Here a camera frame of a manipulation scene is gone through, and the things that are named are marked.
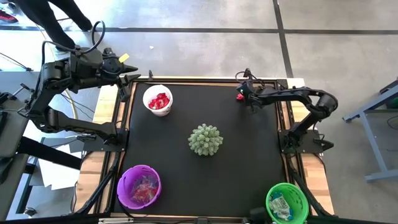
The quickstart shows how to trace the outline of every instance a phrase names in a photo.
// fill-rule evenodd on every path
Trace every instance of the concrete floor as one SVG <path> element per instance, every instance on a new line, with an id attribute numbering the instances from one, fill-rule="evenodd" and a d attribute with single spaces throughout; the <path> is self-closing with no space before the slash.
<path id="1" fill-rule="evenodd" d="M 278 28 L 272 0 L 126 0 L 117 4 L 101 0 L 95 5 L 75 1 L 92 22 L 102 19 L 108 27 Z M 398 29 L 398 2 L 394 0 L 279 0 L 279 7 L 285 29 Z M 55 12 L 59 19 L 66 17 L 59 10 Z M 33 26 L 23 18 L 21 23 Z M 61 24 L 76 29 L 71 21 Z M 0 30 L 0 34 L 7 39 L 7 44 L 0 45 L 0 52 L 39 69 L 40 32 Z M 76 43 L 90 46 L 88 34 L 68 35 Z M 371 184 L 364 181 L 364 175 L 379 171 L 374 154 L 360 121 L 346 124 L 341 117 L 376 97 L 382 87 L 397 78 L 398 35 L 286 34 L 286 43 L 294 77 L 304 78 L 307 86 L 329 91 L 339 99 L 337 111 L 318 125 L 326 139 L 335 143 L 324 156 L 335 213 L 344 218 L 397 223 L 398 179 Z M 16 45 L 23 50 L 16 50 Z M 250 67 L 258 77 L 286 77 L 278 34 L 108 32 L 99 48 L 106 46 L 119 55 L 128 53 L 126 63 L 139 67 L 144 75 L 151 69 L 154 75 L 232 77 Z M 49 49 L 46 58 L 53 60 Z M 1 58 L 0 65 L 6 70 L 20 70 Z M 98 90 L 73 97 L 93 109 Z M 62 99 L 55 100 L 54 105 L 72 115 Z M 32 130 L 29 134 L 40 136 Z M 395 167 L 398 153 L 390 152 L 388 159 Z M 68 203 L 59 198 L 64 194 L 71 197 L 71 192 L 39 189 L 28 205 L 39 208 L 40 198 L 58 198 L 47 200 L 37 216 L 67 213 Z"/>

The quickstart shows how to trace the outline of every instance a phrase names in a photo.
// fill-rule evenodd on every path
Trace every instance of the red object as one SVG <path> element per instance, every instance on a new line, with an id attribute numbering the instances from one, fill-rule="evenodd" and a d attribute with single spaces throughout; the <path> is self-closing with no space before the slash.
<path id="1" fill-rule="evenodd" d="M 170 99 L 166 96 L 166 93 L 159 93 L 156 96 L 156 99 L 153 99 L 149 103 L 149 108 L 153 110 L 159 110 L 167 106 L 169 102 Z"/>
<path id="2" fill-rule="evenodd" d="M 238 95 L 236 96 L 237 100 L 244 100 L 244 96 L 242 95 L 242 93 L 238 93 Z"/>
<path id="3" fill-rule="evenodd" d="M 4 22 L 8 22 L 8 23 L 18 22 L 18 20 L 14 16 L 12 16 L 2 10 L 0 10 L 0 21 L 4 21 Z"/>

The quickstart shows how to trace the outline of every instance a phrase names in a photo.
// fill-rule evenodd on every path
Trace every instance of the spiky green ball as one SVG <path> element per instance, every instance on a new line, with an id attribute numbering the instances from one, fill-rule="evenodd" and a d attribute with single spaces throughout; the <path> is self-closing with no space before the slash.
<path id="1" fill-rule="evenodd" d="M 199 156 L 214 155 L 218 151 L 219 146 L 223 143 L 220 137 L 220 131 L 212 125 L 203 124 L 198 129 L 192 131 L 191 137 L 188 138 L 191 150 L 195 151 Z"/>

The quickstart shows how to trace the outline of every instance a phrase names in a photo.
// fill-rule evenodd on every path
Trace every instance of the black mat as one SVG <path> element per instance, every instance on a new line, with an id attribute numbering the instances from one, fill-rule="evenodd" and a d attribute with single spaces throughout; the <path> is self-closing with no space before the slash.
<path id="1" fill-rule="evenodd" d="M 285 181 L 274 105 L 248 114 L 235 100 L 235 87 L 167 85 L 174 96 L 171 112 L 156 117 L 142 102 L 149 87 L 136 89 L 122 170 L 151 166 L 162 192 L 152 205 L 131 213 L 243 217 Z M 203 123 L 218 127 L 224 137 L 213 157 L 198 156 L 188 146 L 192 130 Z M 118 201 L 114 212 L 122 212 Z"/>

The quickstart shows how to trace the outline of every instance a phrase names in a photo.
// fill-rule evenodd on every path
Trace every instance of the metal stand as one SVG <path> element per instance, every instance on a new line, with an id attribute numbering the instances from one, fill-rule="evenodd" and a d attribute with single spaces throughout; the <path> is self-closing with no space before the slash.
<path id="1" fill-rule="evenodd" d="M 17 152 L 80 170 L 81 159 L 29 138 L 21 138 Z"/>
<path id="2" fill-rule="evenodd" d="M 384 92 L 380 96 L 378 96 L 372 102 L 362 106 L 360 109 L 356 110 L 354 113 L 349 114 L 348 116 L 343 117 L 343 120 L 347 123 L 351 122 L 355 118 L 361 118 L 366 135 L 368 136 L 369 142 L 371 143 L 373 153 L 376 156 L 377 163 L 379 164 L 381 172 L 366 175 L 365 179 L 367 182 L 373 180 L 381 180 L 387 179 L 391 177 L 398 177 L 398 169 L 388 170 L 384 159 L 382 158 L 379 145 L 376 141 L 376 135 L 371 129 L 371 125 L 369 124 L 369 120 L 367 119 L 367 115 L 370 113 L 385 113 L 388 110 L 375 110 L 376 108 L 382 106 L 387 101 L 398 97 L 398 85 L 391 88 L 390 90 Z"/>

